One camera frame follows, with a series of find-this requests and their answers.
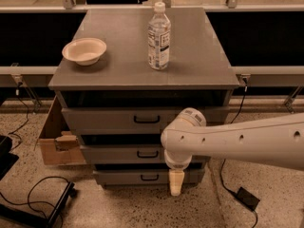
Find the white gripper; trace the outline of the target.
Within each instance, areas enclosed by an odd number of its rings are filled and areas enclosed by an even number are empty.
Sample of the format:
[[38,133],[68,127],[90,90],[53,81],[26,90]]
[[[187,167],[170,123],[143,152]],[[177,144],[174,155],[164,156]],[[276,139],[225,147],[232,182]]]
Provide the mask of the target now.
[[164,160],[169,170],[169,185],[172,196],[178,196],[184,180],[184,172],[192,160],[192,156],[181,152],[164,151]]

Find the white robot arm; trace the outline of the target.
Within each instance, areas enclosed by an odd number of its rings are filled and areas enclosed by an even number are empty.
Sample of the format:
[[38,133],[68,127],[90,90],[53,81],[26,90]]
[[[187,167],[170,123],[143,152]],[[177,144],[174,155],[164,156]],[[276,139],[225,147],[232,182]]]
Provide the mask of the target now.
[[208,126],[202,113],[185,108],[161,133],[169,185],[181,193],[194,156],[256,162],[304,170],[304,114]]

